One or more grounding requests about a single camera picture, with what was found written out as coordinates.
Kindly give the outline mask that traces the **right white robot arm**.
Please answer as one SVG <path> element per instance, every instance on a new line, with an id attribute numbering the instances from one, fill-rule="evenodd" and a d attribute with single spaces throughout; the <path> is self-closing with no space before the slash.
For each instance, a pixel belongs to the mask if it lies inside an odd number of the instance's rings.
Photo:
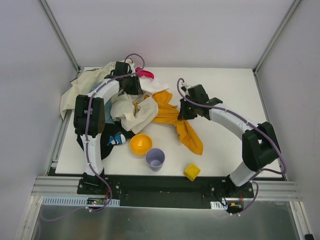
<path id="1" fill-rule="evenodd" d="M 192 120 L 198 116 L 220 124 L 242 142 L 242 162 L 227 176 L 234 187 L 241 187 L 276 159 L 283 159 L 273 126 L 251 122 L 240 114 L 229 109 L 217 98 L 212 98 L 205 104 L 195 103 L 187 98 L 180 100 L 179 120 Z"/>

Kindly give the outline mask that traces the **cream beige cloth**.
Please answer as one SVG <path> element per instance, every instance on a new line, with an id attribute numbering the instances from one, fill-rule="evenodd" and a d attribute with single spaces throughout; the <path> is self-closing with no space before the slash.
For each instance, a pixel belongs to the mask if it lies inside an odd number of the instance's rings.
<path id="1" fill-rule="evenodd" d="M 104 81 L 104 78 L 115 69 L 116 62 L 109 62 L 102 68 L 84 71 L 78 78 L 71 81 L 71 88 L 61 97 L 60 115 L 65 117 L 67 110 L 75 108 L 76 97 L 90 93 L 92 87 Z M 158 114 L 158 105 L 153 99 L 145 99 L 142 102 L 140 95 L 123 93 L 111 98 L 110 115 L 114 121 L 121 121 L 126 131 L 139 133 Z"/>

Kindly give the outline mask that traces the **blue-grey cloth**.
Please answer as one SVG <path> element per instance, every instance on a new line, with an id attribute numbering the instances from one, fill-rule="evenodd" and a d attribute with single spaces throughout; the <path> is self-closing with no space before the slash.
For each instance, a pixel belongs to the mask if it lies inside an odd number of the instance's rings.
<path id="1" fill-rule="evenodd" d="M 99 82 L 95 84 L 91 91 L 89 92 L 89 96 L 91 96 L 91 92 L 97 93 L 98 98 L 102 98 L 104 102 L 104 118 L 105 122 L 108 124 L 114 124 L 114 120 L 111 117 L 111 98 L 114 95 L 117 95 L 120 90 L 119 83 L 114 80 L 110 83 L 107 83 L 106 81 Z"/>

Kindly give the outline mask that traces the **orange-yellow cloth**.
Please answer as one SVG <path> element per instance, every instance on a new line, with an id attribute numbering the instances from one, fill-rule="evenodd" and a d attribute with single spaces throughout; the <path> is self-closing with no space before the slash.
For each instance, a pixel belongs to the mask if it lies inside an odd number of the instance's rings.
<path id="1" fill-rule="evenodd" d="M 143 100 L 152 98 L 158 106 L 158 114 L 152 120 L 153 123 L 172 125 L 175 127 L 179 141 L 185 145 L 192 153 L 201 156 L 204 151 L 204 145 L 195 130 L 187 120 L 178 120 L 179 111 L 177 105 L 170 104 L 173 94 L 167 90 L 150 93 L 140 96 L 142 100 L 136 100 L 141 103 Z"/>

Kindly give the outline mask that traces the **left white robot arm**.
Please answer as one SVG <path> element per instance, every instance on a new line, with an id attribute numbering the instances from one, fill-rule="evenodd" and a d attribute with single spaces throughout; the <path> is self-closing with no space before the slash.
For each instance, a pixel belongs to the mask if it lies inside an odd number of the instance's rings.
<path id="1" fill-rule="evenodd" d="M 105 128 L 105 103 L 119 92 L 142 94 L 137 73 L 108 75 L 88 94 L 79 94 L 75 100 L 73 125 L 80 136 L 85 154 L 85 170 L 89 176 L 100 176 L 104 171 L 101 158 L 101 136 Z"/>

